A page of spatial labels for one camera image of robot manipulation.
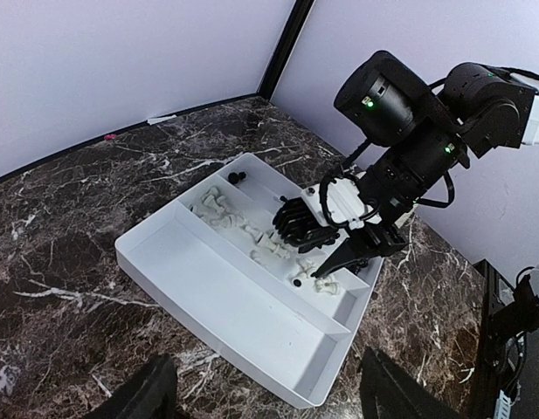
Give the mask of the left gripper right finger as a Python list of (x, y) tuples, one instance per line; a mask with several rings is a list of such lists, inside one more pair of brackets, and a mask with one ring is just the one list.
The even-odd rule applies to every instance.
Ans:
[(366, 347), (360, 369), (363, 418), (468, 418), (431, 395), (382, 350)]

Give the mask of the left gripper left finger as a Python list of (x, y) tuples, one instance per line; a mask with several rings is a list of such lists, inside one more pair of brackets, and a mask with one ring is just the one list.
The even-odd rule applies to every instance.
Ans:
[(84, 418), (174, 418), (176, 390), (174, 361), (167, 354), (157, 355)]

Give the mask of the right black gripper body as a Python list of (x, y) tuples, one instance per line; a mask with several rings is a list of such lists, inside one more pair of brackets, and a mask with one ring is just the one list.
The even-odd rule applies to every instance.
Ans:
[(385, 258), (403, 250), (407, 239), (394, 223), (384, 221), (376, 205), (370, 213), (340, 223), (349, 235), (341, 245), (341, 262), (368, 262), (372, 258)]

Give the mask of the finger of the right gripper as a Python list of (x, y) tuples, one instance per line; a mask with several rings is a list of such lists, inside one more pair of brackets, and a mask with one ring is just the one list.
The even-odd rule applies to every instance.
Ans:
[(357, 248), (358, 245), (355, 239), (345, 239), (311, 276), (313, 278), (324, 278), (342, 268), (359, 265), (361, 257)]

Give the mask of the white plastic compartment tray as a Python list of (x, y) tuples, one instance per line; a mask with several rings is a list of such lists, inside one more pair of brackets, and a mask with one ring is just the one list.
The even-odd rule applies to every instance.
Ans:
[[(246, 172), (232, 185), (231, 172)], [(284, 198), (300, 189), (253, 154), (207, 176), (117, 238), (120, 268), (166, 312), (234, 367), (297, 409), (321, 406), (356, 336), (382, 268), (373, 259), (358, 273), (333, 275), (336, 296), (317, 293), (312, 280), (300, 287), (290, 277), (294, 261), (262, 253), (238, 229), (216, 230), (189, 206), (210, 187), (262, 230)], [(331, 249), (314, 249), (316, 269)]]

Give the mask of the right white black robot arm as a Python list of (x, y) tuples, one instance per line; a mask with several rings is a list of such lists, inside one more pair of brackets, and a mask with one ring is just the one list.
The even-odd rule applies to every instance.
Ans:
[(513, 67), (466, 62), (427, 84), (379, 51), (349, 76), (334, 106), (384, 154), (355, 180), (370, 211), (360, 227), (340, 223), (348, 236), (317, 278), (401, 251), (407, 242), (397, 220), (417, 205), (436, 207), (426, 193), (438, 181), (453, 200), (451, 168), (468, 168), (494, 148), (539, 142), (539, 75)]

